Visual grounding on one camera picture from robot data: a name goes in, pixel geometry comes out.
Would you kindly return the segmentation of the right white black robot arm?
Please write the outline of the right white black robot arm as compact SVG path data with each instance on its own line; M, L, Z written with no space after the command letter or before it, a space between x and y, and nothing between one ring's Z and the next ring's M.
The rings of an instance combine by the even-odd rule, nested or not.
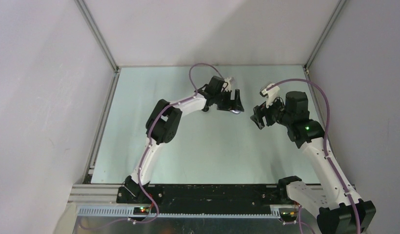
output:
M316 218L323 234L361 234L376 213L372 201L364 201L349 183L324 137L324 129L310 119L305 92L291 91L282 99L278 91L261 91L266 101L253 109L251 120L263 129L275 123L287 129L290 140L302 150L323 188L323 194L311 191L297 176L278 182L281 203L297 202Z

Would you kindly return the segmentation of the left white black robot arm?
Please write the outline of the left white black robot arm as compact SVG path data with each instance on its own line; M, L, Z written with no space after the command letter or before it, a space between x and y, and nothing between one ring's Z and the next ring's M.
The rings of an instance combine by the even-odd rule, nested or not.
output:
M124 182L128 196L135 203L147 198L147 189L160 149L176 136L180 120L193 112L207 112L216 105L217 110L239 114L244 112L240 99L240 90L233 89L233 77L213 76L208 84L196 90L192 95L177 101L157 102L146 122L146 144L139 164Z

